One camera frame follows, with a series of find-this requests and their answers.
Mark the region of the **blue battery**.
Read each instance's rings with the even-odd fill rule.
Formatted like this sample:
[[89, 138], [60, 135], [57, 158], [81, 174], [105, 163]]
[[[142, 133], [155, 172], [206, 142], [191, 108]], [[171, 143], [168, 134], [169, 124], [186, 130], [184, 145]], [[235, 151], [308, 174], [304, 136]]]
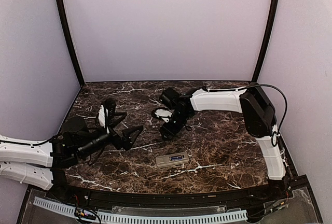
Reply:
[[180, 161], [180, 160], [183, 160], [183, 159], [184, 159], [183, 155], [170, 156], [170, 161]]

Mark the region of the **grey remote control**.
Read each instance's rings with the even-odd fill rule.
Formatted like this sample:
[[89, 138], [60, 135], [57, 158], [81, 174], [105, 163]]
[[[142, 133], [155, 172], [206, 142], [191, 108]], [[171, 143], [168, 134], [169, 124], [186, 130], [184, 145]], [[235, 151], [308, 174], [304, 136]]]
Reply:
[[186, 164], [190, 161], [187, 152], [174, 153], [156, 157], [157, 167], [171, 167]]

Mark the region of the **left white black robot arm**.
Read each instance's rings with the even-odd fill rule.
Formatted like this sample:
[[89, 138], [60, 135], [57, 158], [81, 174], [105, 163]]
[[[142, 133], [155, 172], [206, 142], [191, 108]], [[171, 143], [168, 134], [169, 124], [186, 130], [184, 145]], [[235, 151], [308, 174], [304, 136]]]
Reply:
[[1, 176], [50, 190], [62, 201], [73, 197], [73, 189], [66, 183], [64, 169], [75, 166], [80, 160], [113, 145], [128, 151], [144, 130], [139, 125], [124, 129], [121, 134], [115, 127], [126, 117], [117, 113], [100, 128], [89, 128], [83, 117], [73, 117], [64, 123], [62, 133], [45, 141], [28, 141], [1, 136]]

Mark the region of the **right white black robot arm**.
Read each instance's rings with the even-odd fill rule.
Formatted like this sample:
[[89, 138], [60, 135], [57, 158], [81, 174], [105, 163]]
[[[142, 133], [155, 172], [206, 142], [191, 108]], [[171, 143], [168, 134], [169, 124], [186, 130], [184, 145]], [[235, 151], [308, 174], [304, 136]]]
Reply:
[[164, 107], [153, 110], [152, 116], [164, 121], [160, 133], [164, 140], [168, 140], [179, 133], [198, 111], [220, 110], [242, 114], [247, 132], [261, 148], [268, 178], [273, 180], [265, 188], [265, 196], [276, 200], [285, 191], [281, 180], [286, 175], [286, 165], [278, 145], [282, 122], [277, 121], [275, 108], [263, 88], [264, 85], [252, 83], [230, 89], [201, 87], [184, 94], [167, 88], [159, 98]]

